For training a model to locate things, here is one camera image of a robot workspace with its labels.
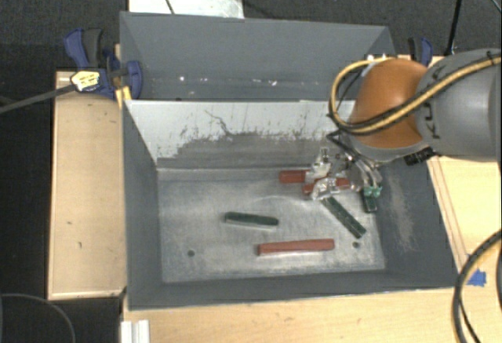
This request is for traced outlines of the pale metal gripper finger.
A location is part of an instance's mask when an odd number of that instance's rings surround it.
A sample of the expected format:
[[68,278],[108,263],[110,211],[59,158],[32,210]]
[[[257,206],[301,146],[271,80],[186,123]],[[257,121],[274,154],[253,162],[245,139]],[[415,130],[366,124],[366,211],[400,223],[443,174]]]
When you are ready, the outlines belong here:
[[322,178],[314,183],[310,199],[323,200],[332,197],[340,192],[340,188],[336,185],[336,178]]
[[313,177],[334,177],[340,172],[340,155],[330,148],[320,148],[311,165]]

